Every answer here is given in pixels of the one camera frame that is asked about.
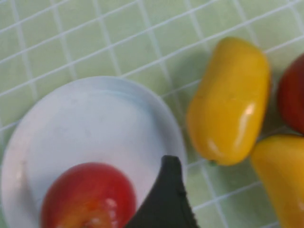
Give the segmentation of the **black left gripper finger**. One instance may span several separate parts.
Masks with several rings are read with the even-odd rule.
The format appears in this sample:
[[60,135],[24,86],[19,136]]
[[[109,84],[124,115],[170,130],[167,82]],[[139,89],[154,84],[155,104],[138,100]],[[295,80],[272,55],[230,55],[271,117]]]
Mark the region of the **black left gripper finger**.
[[165,155],[148,196],[126,228],[197,228],[182,181],[178,157]]

